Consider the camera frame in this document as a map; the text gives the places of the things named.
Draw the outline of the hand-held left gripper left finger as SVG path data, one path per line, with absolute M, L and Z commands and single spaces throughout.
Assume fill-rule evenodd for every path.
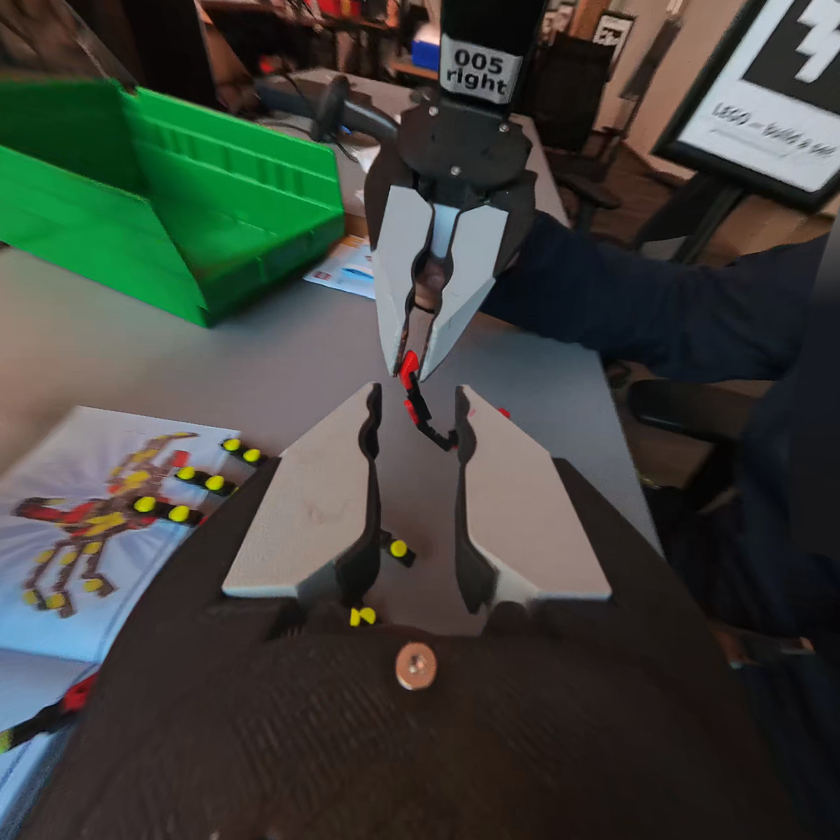
M 311 606 L 364 599 L 381 568 L 375 466 L 382 386 L 370 382 L 280 455 L 222 591 Z

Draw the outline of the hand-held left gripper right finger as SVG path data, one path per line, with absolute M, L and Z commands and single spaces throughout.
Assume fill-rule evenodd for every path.
M 613 588 L 550 452 L 472 387 L 455 393 L 455 578 L 467 612 L 608 602 Z

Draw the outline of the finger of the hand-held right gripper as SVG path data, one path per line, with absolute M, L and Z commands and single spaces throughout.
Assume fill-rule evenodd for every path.
M 427 250 L 434 210 L 414 189 L 392 185 L 377 244 L 371 247 L 374 299 L 381 349 L 388 375 L 402 363 L 414 268 Z
M 460 213 L 450 242 L 451 277 L 427 336 L 419 381 L 444 362 L 495 284 L 494 270 L 508 213 L 491 205 Z

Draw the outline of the black red lego claw arm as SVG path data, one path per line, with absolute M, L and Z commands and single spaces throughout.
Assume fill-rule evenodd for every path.
M 457 449 L 458 435 L 453 429 L 447 435 L 439 433 L 431 424 L 432 414 L 426 404 L 419 385 L 419 360 L 414 351 L 408 351 L 398 372 L 398 378 L 406 391 L 404 407 L 415 428 L 436 446 L 449 452 Z

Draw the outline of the black yellow lego scorpion model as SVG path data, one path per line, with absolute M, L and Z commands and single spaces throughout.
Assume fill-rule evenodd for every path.
M 72 602 L 67 593 L 67 582 L 77 562 L 85 557 L 87 566 L 80 580 L 86 592 L 95 592 L 101 597 L 116 591 L 116 587 L 100 573 L 100 560 L 109 541 L 127 531 L 142 530 L 158 521 L 172 522 L 178 526 L 195 529 L 207 519 L 207 514 L 186 505 L 169 502 L 161 494 L 166 479 L 173 478 L 188 487 L 207 491 L 218 498 L 231 497 L 238 486 L 219 474 L 211 474 L 190 465 L 185 450 L 174 450 L 166 461 L 159 465 L 154 458 L 176 440 L 195 437 L 182 433 L 155 437 L 147 441 L 145 448 L 129 454 L 115 468 L 110 479 L 106 498 L 86 500 L 72 509 L 57 507 L 65 499 L 30 497 L 22 500 L 13 510 L 18 518 L 47 522 L 65 534 L 56 545 L 42 552 L 35 569 L 24 584 L 25 602 L 39 610 L 57 612 L 62 617 L 72 615 Z M 256 469 L 265 464 L 268 456 L 258 448 L 245 448 L 241 439 L 230 437 L 221 444 L 225 453 L 234 456 L 244 465 Z M 394 560 L 411 568 L 416 553 L 408 544 L 382 530 L 380 545 Z M 56 558 L 68 550 L 63 571 L 56 579 L 56 588 L 49 597 L 44 596 L 37 584 Z M 52 734 L 68 726 L 85 708 L 92 688 L 98 678 L 97 670 L 84 679 L 70 685 L 59 699 L 40 709 L 31 718 L 15 723 L 2 730 L 1 754 L 12 752 L 22 744 L 43 734 Z

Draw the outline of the person's right forearm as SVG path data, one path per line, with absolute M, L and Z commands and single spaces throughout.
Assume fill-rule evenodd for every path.
M 776 381 L 792 367 L 829 236 L 727 266 L 647 259 L 538 213 L 481 311 L 677 382 Z

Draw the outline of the lego instruction booklet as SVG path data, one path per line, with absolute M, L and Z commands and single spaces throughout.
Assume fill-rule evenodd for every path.
M 76 406 L 2 475 L 2 838 L 140 596 L 235 487 L 224 469 L 241 435 Z

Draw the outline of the person's right hand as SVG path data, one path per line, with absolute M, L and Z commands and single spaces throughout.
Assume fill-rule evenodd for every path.
M 442 301 L 446 287 L 445 266 L 439 260 L 429 258 L 416 274 L 414 281 L 414 305 L 425 312 L 435 312 Z

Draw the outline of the white blue leaflet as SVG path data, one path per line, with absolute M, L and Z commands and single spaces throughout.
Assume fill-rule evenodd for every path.
M 370 241 L 348 235 L 333 246 L 324 261 L 303 279 L 311 284 L 375 299 Z

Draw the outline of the black barcode scanner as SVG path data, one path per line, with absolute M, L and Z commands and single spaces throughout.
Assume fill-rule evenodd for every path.
M 369 98 L 353 91 L 345 76 L 330 82 L 294 80 L 290 76 L 264 77 L 255 82 L 255 92 L 272 111 L 309 120 L 309 135 L 317 143 L 337 140 L 342 130 L 394 143 L 399 123 L 376 108 Z

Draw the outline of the black office chair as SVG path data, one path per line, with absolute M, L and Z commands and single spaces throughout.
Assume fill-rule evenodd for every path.
M 534 122 L 555 184 L 576 197 L 574 227 L 582 232 L 591 229 L 597 211 L 622 205 L 605 187 L 605 179 L 679 30 L 679 25 L 666 26 L 654 38 L 623 89 L 632 107 L 629 116 L 620 125 L 599 130 L 602 145 L 591 155 L 584 150 L 595 131 L 615 49 L 560 34 L 551 45 L 538 47 L 532 58 L 521 111 Z

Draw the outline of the green plastic bin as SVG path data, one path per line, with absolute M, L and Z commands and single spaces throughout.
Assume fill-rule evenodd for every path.
M 201 327 L 345 233 L 333 151 L 113 80 L 1 86 L 1 239 Z

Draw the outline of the framed marker sign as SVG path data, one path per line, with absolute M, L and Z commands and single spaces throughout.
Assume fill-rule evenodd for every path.
M 839 2 L 746 2 L 652 153 L 819 214 L 839 186 Z

